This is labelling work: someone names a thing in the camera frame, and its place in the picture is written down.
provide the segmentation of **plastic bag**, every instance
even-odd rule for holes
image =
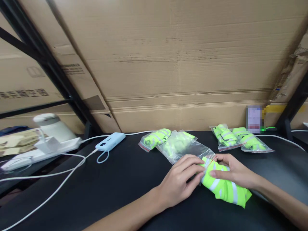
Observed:
[[[258,137],[246,130],[245,127],[232,129],[232,133],[236,135],[242,143],[242,151],[252,153],[274,152]]]
[[[166,128],[159,129],[141,137],[138,145],[146,152],[149,152],[155,148],[156,145],[166,142],[170,135],[171,130]]]
[[[226,124],[210,126],[213,134],[218,140],[218,150],[220,152],[238,148],[242,145],[237,136],[235,136]]]
[[[215,153],[204,146],[203,144],[192,138],[192,135],[183,131],[173,131],[171,136],[163,144],[158,145],[156,148],[169,160],[171,164],[175,164],[182,156],[186,154],[192,154],[199,158],[206,157],[207,167],[210,164],[210,160],[213,160]]]

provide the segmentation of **black table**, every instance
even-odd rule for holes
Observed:
[[[192,132],[198,141],[217,150],[212,132]],[[171,164],[157,150],[146,153],[138,146],[144,134],[127,136],[109,159],[96,163],[98,153],[88,158],[62,189],[42,208],[11,230],[82,230],[139,198],[160,184]],[[256,173],[308,204],[308,154],[275,137],[261,138],[274,153],[253,154],[240,149],[230,153]],[[78,154],[88,155],[98,138]],[[81,158],[71,157],[53,172],[70,169]],[[0,229],[20,220],[47,199],[66,175],[44,178],[0,208]],[[240,206],[215,199],[203,186],[190,198],[147,222],[142,230],[291,230],[294,229],[273,206],[253,195]]]
[[[0,161],[10,160],[14,156],[4,156],[0,158]],[[4,171],[0,169],[0,180],[11,177],[24,177],[24,176],[32,176],[33,174],[41,171],[42,169],[47,168],[54,161],[59,159],[61,156],[52,157],[41,162],[32,164],[30,167],[22,167],[19,169],[15,169],[13,171]],[[7,193],[15,189],[22,180],[11,180],[0,183],[0,198],[5,196]]]
[[[294,142],[308,150],[308,132],[292,132]]]

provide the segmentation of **yellow tape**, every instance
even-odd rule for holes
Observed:
[[[283,110],[286,108],[286,105],[267,105],[265,107],[265,112],[266,113],[282,113]],[[299,109],[299,113],[305,112],[306,111],[306,105],[303,105]]]

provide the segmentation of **black metal frame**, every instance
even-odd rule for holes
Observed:
[[[1,27],[0,38],[35,59],[65,99],[58,102],[0,113],[0,119],[68,103],[82,123],[90,127],[92,130],[91,133],[96,135],[102,134],[103,132],[100,126],[18,1],[0,0],[0,11],[22,41]]]
[[[293,96],[289,100],[286,108],[279,117],[275,127],[278,132],[286,137],[288,140],[293,141],[293,136],[291,133],[290,123],[296,113],[299,111],[301,106],[304,104],[308,97],[308,71],[303,77],[302,81],[299,83],[297,89],[295,90]]]

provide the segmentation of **hand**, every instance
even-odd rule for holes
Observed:
[[[204,164],[204,161],[195,155],[183,156],[172,166],[161,184],[154,188],[164,209],[177,205],[191,195],[205,171],[198,164]],[[186,183],[196,173],[194,179]]]
[[[262,181],[262,177],[254,173],[231,154],[216,154],[221,165],[229,166],[230,171],[212,170],[210,175],[217,179],[225,179],[236,183],[238,186],[256,189]]]

